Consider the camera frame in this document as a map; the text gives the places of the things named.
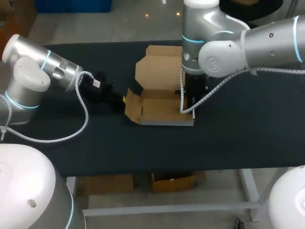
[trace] white cable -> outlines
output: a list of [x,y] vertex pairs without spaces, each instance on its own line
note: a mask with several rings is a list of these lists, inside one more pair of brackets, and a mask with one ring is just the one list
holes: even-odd
[[194,110],[196,107],[198,107],[200,104],[202,104],[205,100],[210,98],[212,94],[214,94],[219,88],[221,88],[226,82],[231,80],[234,76],[237,76],[240,73],[249,72],[249,71],[251,71],[251,72],[264,71],[264,72],[287,73],[287,74],[305,74],[305,70],[292,70],[292,69],[280,69],[280,68],[252,68],[249,70],[240,70],[238,72],[235,72],[235,73],[229,75],[224,80],[222,80],[220,82],[220,84],[218,84],[213,90],[211,90],[206,96],[204,96],[200,101],[198,101],[192,107],[190,107],[186,110],[183,110],[184,87],[183,87],[183,70],[181,68],[181,71],[180,71],[180,93],[181,93],[180,113],[185,114],[185,113],[189,113],[190,111]]
[[4,135],[5,135],[5,133],[7,131],[7,128],[8,128],[8,125],[10,124],[11,115],[12,115],[12,108],[11,108],[10,102],[8,101],[8,99],[6,97],[4,97],[1,94],[0,94],[0,97],[6,102],[6,104],[8,105],[8,110],[9,110],[9,116],[8,116],[8,120],[6,121],[5,126],[0,126],[0,129],[1,129],[1,139],[0,139],[0,141],[3,141]]
[[11,104],[5,99],[5,101],[7,102],[8,106],[9,106],[9,113],[10,113],[10,115],[9,115],[9,118],[8,118],[8,121],[7,121],[6,125],[5,126],[0,126],[0,129],[2,131],[2,135],[3,135],[3,131],[4,132],[9,131],[12,134],[17,135],[17,136],[19,136],[19,137],[21,137],[21,138],[23,138],[25,140],[28,140],[28,141],[37,142],[37,143],[55,143],[55,142],[62,142],[62,141],[71,139],[71,138],[75,137],[76,135],[80,134],[86,128],[86,126],[88,124],[88,121],[89,121],[88,110],[86,108],[86,105],[85,105],[84,101],[81,98],[80,91],[78,89],[78,82],[79,82],[81,76],[84,75],[84,74],[86,74],[86,75],[90,76],[92,79],[94,79],[93,75],[90,72],[86,72],[86,71],[80,72],[78,74],[78,76],[76,77],[76,79],[75,79],[75,92],[76,92],[76,95],[77,95],[77,97],[78,97],[78,99],[79,99],[79,101],[81,103],[81,106],[84,109],[84,112],[85,112],[85,122],[82,125],[81,129],[79,129],[77,132],[75,132],[74,134],[72,134],[70,136],[59,138],[59,139],[54,139],[54,140],[39,140],[39,139],[27,137],[27,136],[25,136],[25,135],[15,131],[15,130],[13,130],[12,128],[7,127],[7,125],[10,122],[12,108],[11,108]]

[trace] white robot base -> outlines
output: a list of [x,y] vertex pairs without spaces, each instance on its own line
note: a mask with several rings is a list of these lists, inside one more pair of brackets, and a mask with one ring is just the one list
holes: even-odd
[[1,229],[85,229],[85,217],[50,160],[23,145],[1,144]]

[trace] metal table frame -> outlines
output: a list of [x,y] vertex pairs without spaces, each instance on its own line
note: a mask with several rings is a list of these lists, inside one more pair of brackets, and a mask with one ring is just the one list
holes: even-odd
[[[190,211],[216,211],[232,209],[250,209],[252,221],[262,221],[267,216],[268,198],[275,182],[288,170],[287,167],[278,168],[264,192],[259,195],[251,169],[240,169],[243,187],[247,196],[247,202],[229,204],[190,204],[190,205],[162,205],[145,207],[124,207],[124,208],[98,208],[84,209],[86,217],[109,216],[109,215],[130,215],[144,213],[165,213],[165,212],[190,212]],[[68,177],[66,182],[71,193],[75,195],[77,177]]]

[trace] cardboard box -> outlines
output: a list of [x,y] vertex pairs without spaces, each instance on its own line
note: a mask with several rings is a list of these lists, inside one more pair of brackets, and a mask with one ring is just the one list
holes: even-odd
[[0,3],[0,54],[14,34],[27,37],[35,22],[37,12],[34,0],[1,0]]
[[78,196],[100,195],[133,191],[132,174],[104,175],[96,177],[79,177]]
[[194,186],[195,177],[192,173],[154,174],[152,173],[152,192],[176,192],[189,190]]
[[251,6],[251,5],[259,2],[259,0],[231,0],[231,1],[245,5],[245,6]]
[[154,46],[146,49],[146,56],[136,64],[135,79],[143,87],[140,96],[130,89],[126,96],[125,114],[141,125],[193,126],[195,114],[180,113],[182,48]]

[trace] table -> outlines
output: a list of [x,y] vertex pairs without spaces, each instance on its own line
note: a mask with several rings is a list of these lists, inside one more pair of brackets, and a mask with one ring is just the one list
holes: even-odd
[[[135,91],[135,64],[149,44],[180,45],[180,41],[51,45],[48,48],[85,70],[103,70],[118,92]],[[217,79],[209,81],[213,87]],[[164,207],[116,213],[254,208],[253,220],[266,209],[270,187],[286,167],[305,164],[305,79],[300,75],[244,73],[207,100],[194,127],[140,126],[103,104],[88,104],[85,131],[67,142],[36,144],[6,135],[6,143],[30,145],[43,152],[62,176],[93,176],[138,172],[241,169],[250,202],[219,206]],[[84,114],[75,93],[51,88],[28,124],[14,127],[39,139],[60,138],[77,131]],[[285,167],[275,174],[265,194],[258,193],[249,168]],[[85,210],[87,216],[103,214]]]

